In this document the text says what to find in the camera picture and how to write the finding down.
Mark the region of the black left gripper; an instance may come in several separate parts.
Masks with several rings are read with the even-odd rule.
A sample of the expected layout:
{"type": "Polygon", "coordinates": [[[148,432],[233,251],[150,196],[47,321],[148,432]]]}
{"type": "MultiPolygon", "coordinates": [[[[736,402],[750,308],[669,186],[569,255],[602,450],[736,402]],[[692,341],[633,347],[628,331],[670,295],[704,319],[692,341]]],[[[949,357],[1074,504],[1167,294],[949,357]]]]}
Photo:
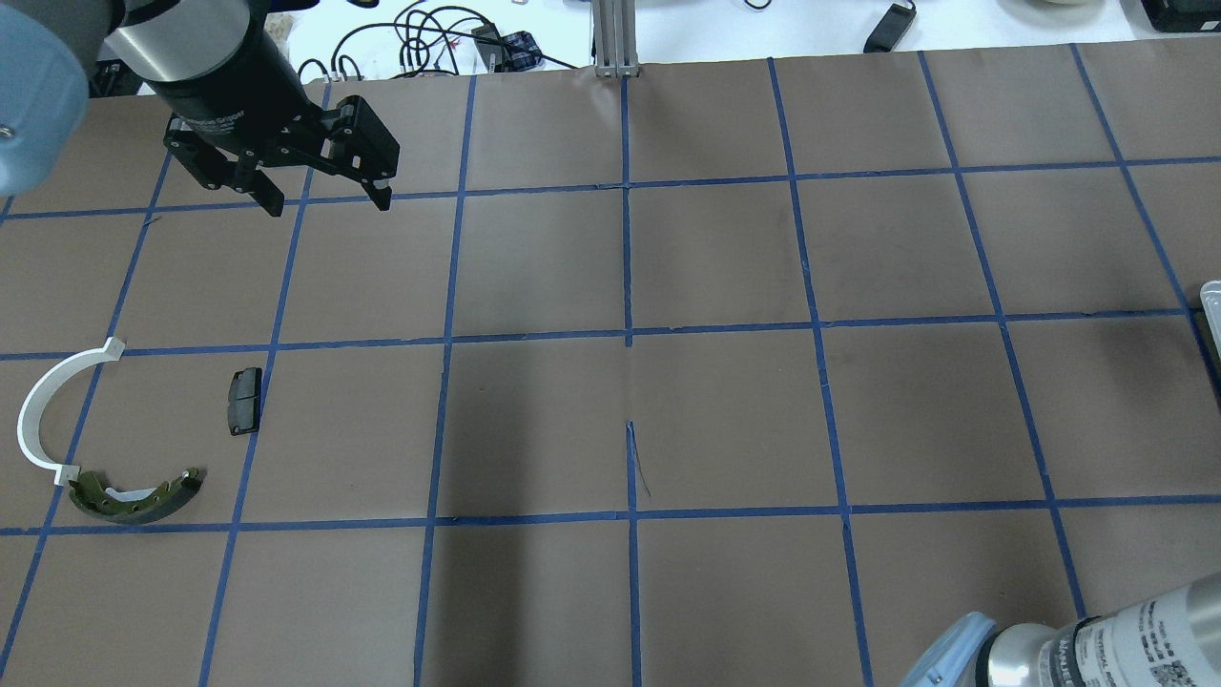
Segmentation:
{"type": "Polygon", "coordinates": [[[265,168],[309,166],[361,185],[380,212],[391,209],[400,143],[363,96],[325,110],[269,38],[247,38],[205,74],[150,81],[172,120],[164,144],[205,190],[228,188],[280,217],[284,194],[265,168]]]}

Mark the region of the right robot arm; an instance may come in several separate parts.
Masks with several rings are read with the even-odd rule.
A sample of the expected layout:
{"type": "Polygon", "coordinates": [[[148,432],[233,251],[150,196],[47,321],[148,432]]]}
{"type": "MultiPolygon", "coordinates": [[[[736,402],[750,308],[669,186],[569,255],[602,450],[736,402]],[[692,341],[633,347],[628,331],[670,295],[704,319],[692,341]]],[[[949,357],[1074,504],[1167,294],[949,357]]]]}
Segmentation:
{"type": "Polygon", "coordinates": [[[1220,575],[1051,628],[960,617],[902,686],[1217,686],[1220,575]]]}

